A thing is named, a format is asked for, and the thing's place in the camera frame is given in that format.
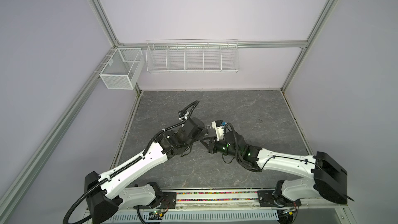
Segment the wire mesh basket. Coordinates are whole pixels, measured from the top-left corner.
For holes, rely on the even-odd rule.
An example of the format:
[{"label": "wire mesh basket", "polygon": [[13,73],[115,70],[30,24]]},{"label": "wire mesh basket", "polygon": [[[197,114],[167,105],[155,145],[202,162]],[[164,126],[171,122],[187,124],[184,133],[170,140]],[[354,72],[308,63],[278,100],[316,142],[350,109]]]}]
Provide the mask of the wire mesh basket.
[{"label": "wire mesh basket", "polygon": [[118,47],[99,75],[109,89],[134,89],[144,63],[140,48]]},{"label": "wire mesh basket", "polygon": [[157,44],[150,42],[147,50],[148,72],[239,71],[237,40],[173,44],[161,43],[161,40]]}]

